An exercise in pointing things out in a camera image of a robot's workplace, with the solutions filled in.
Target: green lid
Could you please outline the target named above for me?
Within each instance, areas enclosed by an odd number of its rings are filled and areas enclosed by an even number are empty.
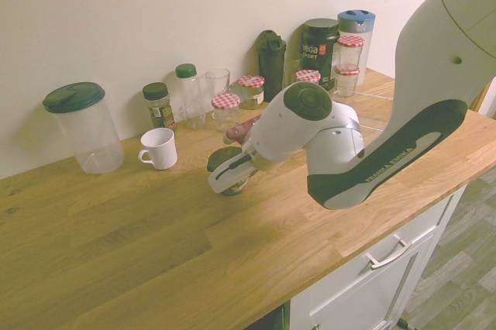
[[[332,109],[327,91],[311,82],[298,82],[287,89],[284,93],[284,105],[309,121],[324,119]]]
[[[76,112],[98,103],[105,96],[105,90],[93,82],[68,84],[50,92],[43,106],[51,113]]]
[[[315,34],[337,33],[339,23],[334,19],[311,19],[307,20],[304,25],[304,31]]]
[[[153,82],[143,88],[143,96],[146,100],[159,100],[169,95],[164,82]]]
[[[213,173],[217,167],[241,152],[242,150],[238,146],[226,146],[220,150],[216,150],[208,158],[207,171]]]
[[[179,78],[189,78],[196,75],[194,64],[181,64],[176,67],[176,76]]]
[[[286,42],[273,30],[264,30],[255,41],[258,54],[281,55],[286,52]]]

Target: mug handle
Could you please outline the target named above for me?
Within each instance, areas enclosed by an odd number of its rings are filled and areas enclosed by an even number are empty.
[[[148,156],[150,156],[150,152],[148,152],[147,150],[140,150],[140,152],[138,153],[138,158],[141,162],[143,163],[151,163],[153,165],[153,161],[152,160],[144,160],[143,159],[143,155],[145,153],[148,153]]]

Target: white cabinet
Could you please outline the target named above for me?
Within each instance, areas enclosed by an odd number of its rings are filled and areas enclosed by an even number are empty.
[[[293,297],[290,330],[382,330],[398,322],[463,189]]]

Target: white mug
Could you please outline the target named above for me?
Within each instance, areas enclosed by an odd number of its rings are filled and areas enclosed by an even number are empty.
[[[151,163],[157,170],[166,170],[177,162],[174,131],[171,129],[159,127],[150,130],[141,137],[141,144],[145,147],[138,154],[141,162]],[[143,159],[145,153],[148,153],[149,160]]]

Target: franka emika logo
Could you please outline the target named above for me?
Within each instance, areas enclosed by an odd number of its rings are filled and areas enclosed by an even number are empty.
[[[387,171],[389,168],[393,167],[397,162],[401,161],[403,158],[405,158],[410,152],[415,150],[414,148],[407,148],[400,154],[398,154],[395,158],[393,158],[391,161],[383,165],[379,170],[377,170],[375,173],[370,175],[367,179],[365,179],[366,183],[370,183],[380,175],[382,175],[385,171]]]

